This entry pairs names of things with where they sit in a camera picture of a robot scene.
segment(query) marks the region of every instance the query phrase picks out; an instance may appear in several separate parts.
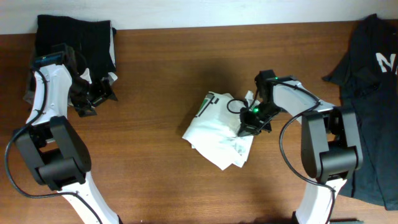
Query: wood grain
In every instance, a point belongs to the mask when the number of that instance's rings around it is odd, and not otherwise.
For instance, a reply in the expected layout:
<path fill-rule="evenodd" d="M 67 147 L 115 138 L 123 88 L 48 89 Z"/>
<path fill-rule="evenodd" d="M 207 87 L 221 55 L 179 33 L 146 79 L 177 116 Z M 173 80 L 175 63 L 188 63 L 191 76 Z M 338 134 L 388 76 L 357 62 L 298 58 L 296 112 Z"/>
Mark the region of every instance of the wood grain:
<path fill-rule="evenodd" d="M 255 90 L 258 71 L 295 75 L 314 94 L 338 105 L 338 87 L 321 81 L 347 51 L 354 22 L 193 29 L 122 30 L 115 39 L 119 102 L 98 116 L 68 119 L 88 146 L 92 174 L 108 205 L 124 223 L 239 223 L 289 219 L 305 183 L 284 164 L 277 144 L 289 116 L 255 137 L 242 169 L 220 171 L 181 137 L 207 91 L 243 97 Z M 0 145 L 24 124 L 22 100 L 34 35 L 0 36 Z M 300 126 L 286 133 L 286 151 L 303 172 Z M 4 167 L 3 155 L 0 165 Z M 35 183 L 16 148 L 11 170 L 23 189 Z M 81 223 L 63 198 L 32 200 L 12 189 L 0 172 L 1 223 Z M 396 223 L 397 212 L 339 196 L 333 219 Z"/>

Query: black cloth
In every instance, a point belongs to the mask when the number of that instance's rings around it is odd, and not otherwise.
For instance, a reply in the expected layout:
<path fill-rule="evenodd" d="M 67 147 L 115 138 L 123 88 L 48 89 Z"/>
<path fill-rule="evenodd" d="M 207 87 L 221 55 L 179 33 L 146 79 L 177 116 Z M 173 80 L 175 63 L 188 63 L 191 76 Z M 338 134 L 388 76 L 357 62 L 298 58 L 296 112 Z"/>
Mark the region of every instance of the black cloth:
<path fill-rule="evenodd" d="M 109 53 L 113 44 L 111 32 L 116 34 L 115 28 L 111 30 L 111 21 L 86 22 L 67 16 L 39 15 L 37 25 L 37 56 L 48 55 L 53 45 L 65 43 L 77 52 L 76 59 L 84 56 L 92 80 L 106 78 L 108 72 L 116 71 Z"/>
<path fill-rule="evenodd" d="M 349 50 L 323 79 L 341 88 L 357 115 L 363 166 L 340 194 L 398 210 L 397 29 L 371 15 L 354 30 Z"/>

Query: white background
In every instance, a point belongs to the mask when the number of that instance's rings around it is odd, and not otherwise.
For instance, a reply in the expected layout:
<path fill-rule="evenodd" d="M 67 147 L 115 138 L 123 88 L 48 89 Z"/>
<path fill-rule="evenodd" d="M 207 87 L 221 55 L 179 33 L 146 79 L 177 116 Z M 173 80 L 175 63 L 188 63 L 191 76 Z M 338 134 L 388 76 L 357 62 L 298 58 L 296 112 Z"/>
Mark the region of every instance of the white background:
<path fill-rule="evenodd" d="M 117 29 L 398 19 L 398 0 L 0 0 L 0 34 L 33 33 L 36 16 L 112 20 Z"/>

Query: black fabric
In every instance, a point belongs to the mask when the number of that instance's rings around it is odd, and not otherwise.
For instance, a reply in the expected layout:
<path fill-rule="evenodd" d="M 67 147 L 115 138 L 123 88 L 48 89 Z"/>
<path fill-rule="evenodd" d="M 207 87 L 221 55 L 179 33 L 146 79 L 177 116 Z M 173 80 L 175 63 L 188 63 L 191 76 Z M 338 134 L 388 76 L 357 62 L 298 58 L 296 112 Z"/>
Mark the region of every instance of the black fabric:
<path fill-rule="evenodd" d="M 341 86 L 356 112 L 363 166 L 340 194 L 398 210 L 397 30 L 371 15 L 353 32 L 348 53 L 323 79 Z"/>
<path fill-rule="evenodd" d="M 35 48 L 37 56 L 47 55 L 51 46 L 66 43 L 76 51 L 76 59 L 84 56 L 90 69 L 91 79 L 108 77 L 115 72 L 109 54 L 111 43 L 111 21 L 86 22 L 67 16 L 37 16 Z"/>

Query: robotic arm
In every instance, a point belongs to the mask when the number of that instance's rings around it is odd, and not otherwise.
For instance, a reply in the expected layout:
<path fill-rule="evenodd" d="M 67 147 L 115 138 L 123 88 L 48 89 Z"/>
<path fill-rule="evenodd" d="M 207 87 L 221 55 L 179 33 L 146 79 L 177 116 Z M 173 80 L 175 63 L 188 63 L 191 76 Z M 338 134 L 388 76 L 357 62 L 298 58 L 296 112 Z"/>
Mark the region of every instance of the robotic arm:
<path fill-rule="evenodd" d="M 92 85 L 88 69 L 81 75 L 78 73 L 73 49 L 63 44 L 55 46 L 54 51 L 34 62 L 33 109 L 15 143 L 35 181 L 58 193 L 29 195 L 18 188 L 11 175 L 10 181 L 27 197 L 63 196 L 85 223 L 122 223 L 96 188 L 88 149 L 67 120 L 68 99 L 80 116 L 87 116 L 95 114 L 93 105 L 113 92 L 110 87 L 102 88 L 103 95 L 95 99 L 99 88 Z M 58 148 L 40 150 L 51 142 L 57 143 Z"/>
<path fill-rule="evenodd" d="M 277 78 L 272 70 L 260 72 L 255 82 L 263 102 L 253 110 L 242 108 L 238 136 L 257 135 L 261 130 L 269 132 L 275 115 L 281 111 L 290 113 L 293 118 L 281 131 L 280 150 L 289 168 L 307 181 L 293 220 L 295 223 L 328 223 L 337 193 L 363 162 L 354 111 L 324 102 L 294 77 Z M 299 174 L 284 154 L 283 134 L 295 119 L 302 124 L 301 158 L 312 179 Z M 334 141 L 327 141 L 328 133 L 335 135 Z"/>

